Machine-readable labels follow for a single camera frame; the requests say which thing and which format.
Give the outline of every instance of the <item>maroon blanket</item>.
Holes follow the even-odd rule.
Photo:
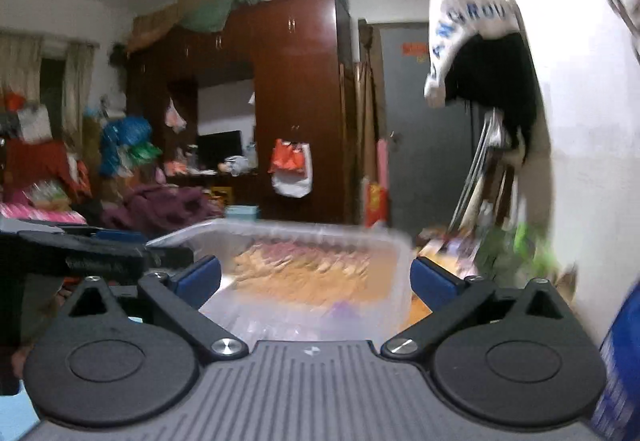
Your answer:
[[[132,190],[121,206],[105,210],[102,221],[107,228],[139,231],[153,239],[222,215],[200,188],[142,185]]]

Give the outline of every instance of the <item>clear plastic bin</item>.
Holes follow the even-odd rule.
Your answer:
[[[232,280],[234,258],[258,238],[367,249],[371,257],[367,289],[381,297],[327,308],[274,301],[226,288]],[[223,284],[200,312],[243,339],[250,348],[258,340],[372,340],[380,348],[401,330],[411,306],[409,269],[414,254],[409,237],[395,231],[219,218],[148,244],[189,246],[196,259],[215,255],[220,260]]]

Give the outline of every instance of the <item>door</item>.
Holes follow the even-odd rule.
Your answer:
[[[471,115],[461,103],[430,108],[424,100],[427,24],[383,27],[380,37],[391,226],[414,237],[453,216],[474,151]]]

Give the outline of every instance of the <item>beige curtain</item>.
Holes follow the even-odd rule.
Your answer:
[[[95,49],[72,42],[66,50],[65,83],[62,100],[62,129],[78,150],[82,145],[82,113],[91,89]]]
[[[42,38],[0,33],[0,90],[40,101]]]

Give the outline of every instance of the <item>blue gripper pad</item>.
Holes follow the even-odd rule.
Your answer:
[[[451,302],[465,288],[465,281],[425,257],[412,262],[410,280],[411,289],[433,312]]]
[[[169,289],[194,309],[200,309],[219,289],[221,279],[220,261],[209,256],[171,277]]]

